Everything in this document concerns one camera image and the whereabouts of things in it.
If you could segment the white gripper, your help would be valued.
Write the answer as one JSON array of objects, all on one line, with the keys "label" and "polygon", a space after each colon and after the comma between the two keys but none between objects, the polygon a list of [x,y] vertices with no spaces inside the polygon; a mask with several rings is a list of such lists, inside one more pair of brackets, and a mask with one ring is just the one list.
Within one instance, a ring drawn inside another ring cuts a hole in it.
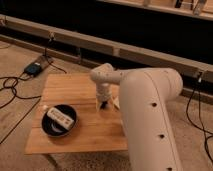
[{"label": "white gripper", "polygon": [[[111,90],[110,85],[108,83],[97,84],[96,85],[96,110],[99,111],[101,109],[102,102],[106,102],[111,98]],[[119,99],[118,97],[112,98],[113,106],[120,110]]]}]

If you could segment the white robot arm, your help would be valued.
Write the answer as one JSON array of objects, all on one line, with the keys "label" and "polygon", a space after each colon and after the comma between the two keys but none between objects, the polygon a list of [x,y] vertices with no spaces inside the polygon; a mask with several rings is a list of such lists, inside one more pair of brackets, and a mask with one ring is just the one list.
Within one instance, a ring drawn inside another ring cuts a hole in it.
[{"label": "white robot arm", "polygon": [[111,98],[119,87],[119,107],[132,171],[183,171],[166,102],[180,95],[183,81],[172,68],[116,70],[102,64],[90,71],[96,99]]}]

